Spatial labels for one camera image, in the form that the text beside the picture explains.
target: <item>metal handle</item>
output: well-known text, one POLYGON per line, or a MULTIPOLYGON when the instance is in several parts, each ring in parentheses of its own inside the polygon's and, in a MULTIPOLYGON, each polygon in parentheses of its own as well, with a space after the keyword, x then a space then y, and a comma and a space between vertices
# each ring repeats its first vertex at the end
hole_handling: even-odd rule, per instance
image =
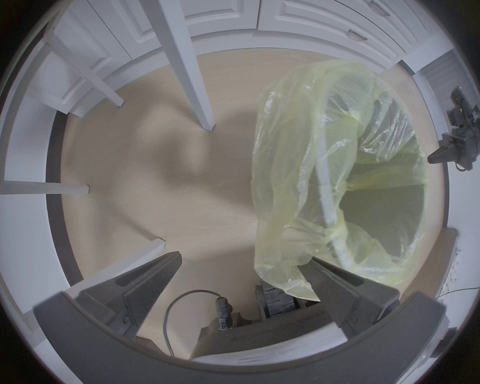
POLYGON ((370 1, 370 4, 373 5, 376 9, 378 9, 380 12, 384 14, 384 16, 390 17, 390 14, 382 8, 382 6, 377 3, 376 1, 370 1))
POLYGON ((364 41, 368 40, 365 36, 360 35, 359 33, 355 32, 353 29, 349 29, 348 33, 352 34, 353 36, 359 37, 364 41))

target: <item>thin wire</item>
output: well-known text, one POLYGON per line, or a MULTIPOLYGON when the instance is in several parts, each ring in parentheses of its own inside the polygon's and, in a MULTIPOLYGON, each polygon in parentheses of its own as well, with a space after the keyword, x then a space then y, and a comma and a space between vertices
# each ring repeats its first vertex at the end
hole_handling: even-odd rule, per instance
POLYGON ((216 293, 216 292, 213 292, 213 291, 209 291, 209 290, 207 290, 207 289, 194 289, 193 291, 185 292, 184 294, 178 296, 175 300, 172 301, 172 303, 168 306, 167 311, 165 312, 165 318, 163 319, 163 337, 165 338, 165 343, 167 344, 168 351, 170 352, 170 355, 171 355, 172 357, 175 357, 175 355, 173 354, 172 346, 170 345, 170 342, 168 341, 168 336, 167 336, 167 319, 168 319, 168 314, 170 313, 170 310, 172 309, 173 305, 174 305, 178 300, 180 300, 181 298, 184 298, 184 297, 187 296, 187 295, 190 295, 191 293, 198 293, 198 292, 210 293, 211 295, 218 296, 219 298, 222 297, 220 294, 218 294, 218 293, 216 293))
POLYGON ((453 290, 453 291, 445 292, 444 294, 442 294, 442 295, 440 295, 440 296, 437 296, 436 298, 439 299, 440 297, 445 296, 445 295, 448 295, 449 293, 459 292, 459 291, 469 291, 469 290, 471 290, 471 289, 480 289, 480 287, 455 289, 455 290, 453 290))

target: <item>wooden floor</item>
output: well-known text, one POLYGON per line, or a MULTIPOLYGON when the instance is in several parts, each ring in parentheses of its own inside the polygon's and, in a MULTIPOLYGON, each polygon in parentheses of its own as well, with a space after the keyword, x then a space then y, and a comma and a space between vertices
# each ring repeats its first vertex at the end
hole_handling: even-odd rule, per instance
MULTIPOLYGON (((83 276, 157 237, 167 242, 165 252, 183 255, 183 266, 140 336, 166 350, 165 309, 191 289, 217 291, 234 311, 258 317, 256 216, 250 195, 257 101, 264 87, 291 68, 328 59, 274 48, 199 56, 216 119, 213 132, 200 128, 169 66, 120 89, 123 107, 104 100, 83 119, 69 116, 61 180, 90 186, 88 195, 63 196, 67 230, 83 276)), ((430 115, 407 72, 397 65, 381 77, 405 101, 425 151, 438 148, 430 115)), ((442 167, 430 166, 427 231, 418 247, 418 269, 438 236, 443 210, 442 167)), ((408 284, 399 288, 403 291, 408 284)), ((189 357, 200 328, 215 317, 213 296, 193 294, 176 304, 168 334, 178 357, 189 357)))

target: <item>trash bin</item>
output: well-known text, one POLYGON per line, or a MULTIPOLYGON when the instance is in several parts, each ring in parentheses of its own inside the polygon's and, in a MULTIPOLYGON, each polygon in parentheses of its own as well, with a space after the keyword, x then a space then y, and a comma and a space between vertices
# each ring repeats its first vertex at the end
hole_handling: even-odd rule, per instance
POLYGON ((313 256, 395 286, 416 264, 427 188, 426 155, 386 83, 358 62, 297 67, 259 103, 255 270, 308 300, 298 265, 313 256))

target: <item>cabinet door panel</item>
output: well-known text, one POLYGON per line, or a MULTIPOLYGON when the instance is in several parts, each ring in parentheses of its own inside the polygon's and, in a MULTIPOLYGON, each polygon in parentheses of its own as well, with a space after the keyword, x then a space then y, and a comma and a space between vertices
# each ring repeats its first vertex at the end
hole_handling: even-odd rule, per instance
POLYGON ((263 1, 258 29, 320 38, 351 49, 385 68, 404 54, 384 31, 334 0, 263 1))
MULTIPOLYGON (((89 1, 132 59, 160 47, 138 0, 89 1)), ((190 36, 257 27, 260 0, 180 0, 180 3, 190 36)))
POLYGON ((433 20, 415 0, 336 0, 379 26, 405 52, 431 35, 433 20))
MULTIPOLYGON (((131 60, 86 0, 71 4, 54 33, 100 78, 131 60)), ((27 93, 68 113, 91 88, 87 80, 53 51, 38 69, 27 93)))

